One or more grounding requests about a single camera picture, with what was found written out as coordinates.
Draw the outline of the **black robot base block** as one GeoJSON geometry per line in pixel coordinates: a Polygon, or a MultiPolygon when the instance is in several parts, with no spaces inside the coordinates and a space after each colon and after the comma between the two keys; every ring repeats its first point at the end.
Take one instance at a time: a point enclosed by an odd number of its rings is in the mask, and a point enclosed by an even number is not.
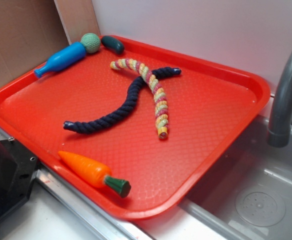
{"type": "Polygon", "coordinates": [[[0,140],[0,222],[29,200],[38,165],[18,140],[0,140]]]}

